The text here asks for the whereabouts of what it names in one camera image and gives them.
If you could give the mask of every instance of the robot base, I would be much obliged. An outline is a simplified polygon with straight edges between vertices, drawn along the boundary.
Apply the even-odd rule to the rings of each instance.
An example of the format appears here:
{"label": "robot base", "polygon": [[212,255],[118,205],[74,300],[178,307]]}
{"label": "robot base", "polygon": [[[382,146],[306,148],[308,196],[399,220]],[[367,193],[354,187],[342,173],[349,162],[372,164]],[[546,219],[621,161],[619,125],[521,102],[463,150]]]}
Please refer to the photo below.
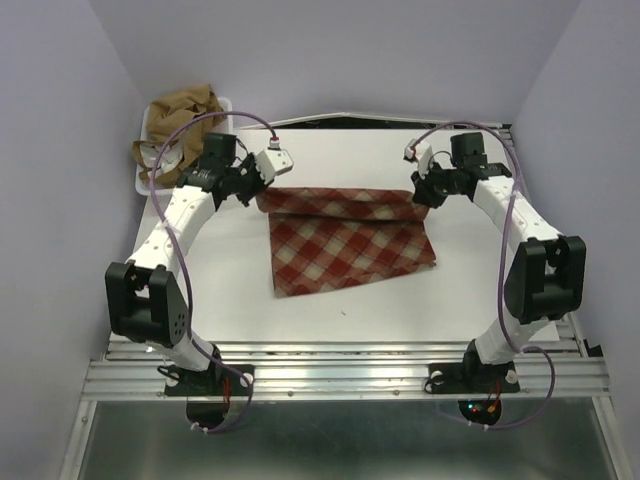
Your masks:
{"label": "robot base", "polygon": [[500,385],[502,393],[518,393],[520,384],[507,381],[508,372],[515,372],[513,362],[503,365],[486,365],[474,375],[465,375],[463,363],[430,363],[430,377],[425,382],[425,392],[433,395],[483,394],[496,391]]}

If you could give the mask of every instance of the red plaid fabric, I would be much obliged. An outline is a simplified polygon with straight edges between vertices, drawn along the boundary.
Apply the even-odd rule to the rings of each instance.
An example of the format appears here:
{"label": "red plaid fabric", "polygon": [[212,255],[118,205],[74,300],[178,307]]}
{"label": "red plaid fabric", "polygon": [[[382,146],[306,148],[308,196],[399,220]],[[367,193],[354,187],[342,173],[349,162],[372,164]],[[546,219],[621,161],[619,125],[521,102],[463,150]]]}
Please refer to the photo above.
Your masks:
{"label": "red plaid fabric", "polygon": [[326,292],[397,277],[435,264],[424,231],[429,209],[398,190],[270,188],[276,297]]}

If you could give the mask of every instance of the folded cloth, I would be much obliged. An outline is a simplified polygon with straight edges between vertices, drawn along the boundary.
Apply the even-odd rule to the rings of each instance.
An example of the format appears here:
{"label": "folded cloth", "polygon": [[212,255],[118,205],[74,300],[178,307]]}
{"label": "folded cloth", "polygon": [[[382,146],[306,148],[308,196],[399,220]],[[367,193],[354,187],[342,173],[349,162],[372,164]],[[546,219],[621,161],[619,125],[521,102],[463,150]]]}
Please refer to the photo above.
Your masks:
{"label": "folded cloth", "polygon": [[[171,92],[154,100],[149,106],[147,116],[148,141],[133,142],[133,157],[138,165],[144,167],[140,173],[140,179],[148,182],[151,169],[145,165],[140,146],[142,144],[161,146],[171,134],[185,123],[204,113],[223,112],[218,103],[218,98],[211,91],[209,85],[184,88]],[[186,132],[178,136],[183,144],[184,159],[178,163],[177,168],[156,177],[157,183],[164,187],[173,187],[182,171],[189,167],[202,153],[204,135],[224,121],[224,117],[207,118],[196,123]]]}
{"label": "folded cloth", "polygon": [[276,297],[373,283],[435,265],[424,230],[428,207],[399,190],[269,188]]}

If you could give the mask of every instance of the cable connector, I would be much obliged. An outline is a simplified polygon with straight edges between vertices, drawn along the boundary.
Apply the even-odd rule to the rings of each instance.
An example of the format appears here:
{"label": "cable connector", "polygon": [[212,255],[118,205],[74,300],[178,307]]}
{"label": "cable connector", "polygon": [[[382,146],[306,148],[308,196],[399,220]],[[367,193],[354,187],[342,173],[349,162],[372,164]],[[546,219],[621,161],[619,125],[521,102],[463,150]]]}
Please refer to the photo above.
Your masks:
{"label": "cable connector", "polygon": [[280,150],[280,137],[271,137],[269,139],[270,150]]}
{"label": "cable connector", "polygon": [[411,141],[404,147],[404,157],[403,160],[414,163],[417,161],[416,159],[416,139],[412,138]]}

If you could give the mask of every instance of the metal frame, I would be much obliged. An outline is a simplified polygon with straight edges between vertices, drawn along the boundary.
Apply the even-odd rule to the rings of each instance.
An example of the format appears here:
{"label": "metal frame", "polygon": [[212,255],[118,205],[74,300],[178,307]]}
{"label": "metal frame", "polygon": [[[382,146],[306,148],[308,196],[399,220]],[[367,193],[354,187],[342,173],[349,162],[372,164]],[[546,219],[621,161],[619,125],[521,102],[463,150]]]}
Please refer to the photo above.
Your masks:
{"label": "metal frame", "polygon": [[[508,126],[491,125],[513,145]],[[583,335],[573,315],[556,322],[560,340],[540,346],[557,370],[554,397],[593,399],[604,448],[619,479],[633,479],[620,438],[603,358],[588,357]],[[254,401],[375,401],[451,400],[461,395],[429,395],[423,390],[431,362],[459,361],[467,347],[451,343],[222,343],[229,364],[256,366]],[[164,379],[156,367],[164,360],[147,346],[114,340],[102,359],[89,365],[80,406],[60,478],[79,477],[99,401],[184,401],[164,396]],[[538,354],[515,359],[522,391],[505,398],[540,398],[547,393],[549,367]],[[212,400],[193,398],[190,400]]]}

